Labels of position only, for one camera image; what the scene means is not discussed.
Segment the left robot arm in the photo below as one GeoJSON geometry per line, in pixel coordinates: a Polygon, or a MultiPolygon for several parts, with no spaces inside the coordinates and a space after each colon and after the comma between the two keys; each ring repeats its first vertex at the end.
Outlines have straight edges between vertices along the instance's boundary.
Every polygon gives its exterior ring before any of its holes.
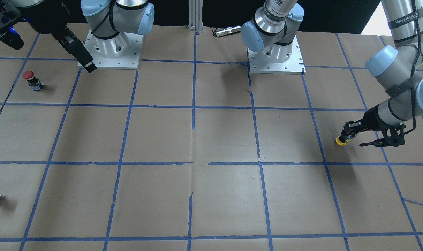
{"type": "MultiPolygon", "coordinates": [[[[365,67],[390,97],[369,109],[358,121],[348,121],[335,141],[345,145],[357,134],[380,131],[383,138],[361,146],[387,147],[403,145],[405,121],[416,122],[423,115],[423,76],[417,68],[423,65],[423,6],[418,0],[382,0],[394,46],[385,46],[369,58],[365,67]]],[[[271,50],[287,60],[292,42],[304,17],[304,9],[295,0],[267,0],[250,21],[242,25],[246,47],[253,52],[271,50]]]]}

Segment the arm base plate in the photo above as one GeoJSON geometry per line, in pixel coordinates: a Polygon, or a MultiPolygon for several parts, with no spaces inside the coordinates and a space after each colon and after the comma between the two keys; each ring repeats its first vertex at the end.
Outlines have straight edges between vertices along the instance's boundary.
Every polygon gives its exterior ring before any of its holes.
{"type": "Polygon", "coordinates": [[[119,33],[115,38],[102,40],[89,30],[84,47],[98,69],[138,70],[143,38],[144,35],[119,33]]]}
{"type": "Polygon", "coordinates": [[[256,74],[305,74],[305,64],[299,42],[286,46],[273,44],[260,52],[247,49],[250,72],[256,74]]]}

